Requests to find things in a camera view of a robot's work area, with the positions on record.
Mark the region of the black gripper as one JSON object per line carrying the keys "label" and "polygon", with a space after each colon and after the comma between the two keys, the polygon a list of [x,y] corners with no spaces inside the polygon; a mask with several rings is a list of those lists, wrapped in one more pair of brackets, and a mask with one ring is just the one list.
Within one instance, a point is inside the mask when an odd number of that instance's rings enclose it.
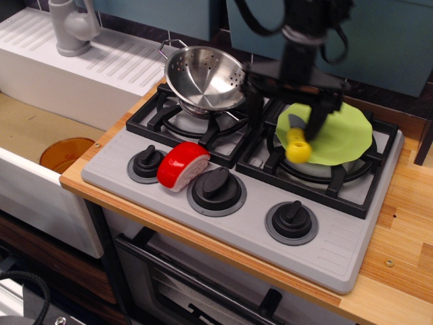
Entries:
{"label": "black gripper", "polygon": [[244,64],[244,95],[247,99],[248,125],[258,127],[263,97],[311,105],[304,130],[314,139],[328,114],[342,105],[346,83],[315,66],[319,46],[287,40],[280,60]]}

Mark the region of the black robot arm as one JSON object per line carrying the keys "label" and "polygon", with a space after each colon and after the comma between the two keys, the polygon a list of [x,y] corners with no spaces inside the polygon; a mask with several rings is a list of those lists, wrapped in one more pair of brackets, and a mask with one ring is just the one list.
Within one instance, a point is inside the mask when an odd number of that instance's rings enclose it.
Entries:
{"label": "black robot arm", "polygon": [[326,56],[327,32],[333,29],[344,49],[330,64],[341,62],[348,54],[348,39],[340,24],[349,19],[352,1],[284,1],[283,18],[273,29],[264,27],[245,1],[235,3],[249,28],[260,36],[282,33],[286,40],[280,60],[244,64],[246,97],[261,95],[287,104],[300,102],[311,107],[305,137],[314,139],[327,116],[338,111],[344,93],[350,88],[342,79],[319,70],[317,55]]}

